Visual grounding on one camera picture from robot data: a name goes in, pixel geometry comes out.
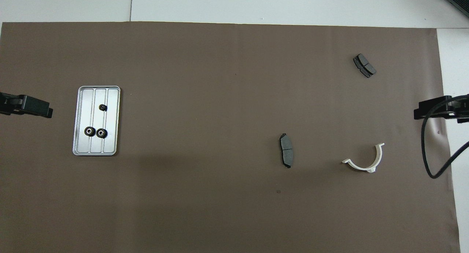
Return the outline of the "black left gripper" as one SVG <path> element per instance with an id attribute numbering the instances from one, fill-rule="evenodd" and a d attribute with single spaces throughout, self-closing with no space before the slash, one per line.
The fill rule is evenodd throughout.
<path id="1" fill-rule="evenodd" d="M 44 118 L 51 118 L 53 109 L 50 103 L 32 96 L 15 96 L 8 93 L 0 93 L 0 114 L 10 116 L 29 114 Z"/>

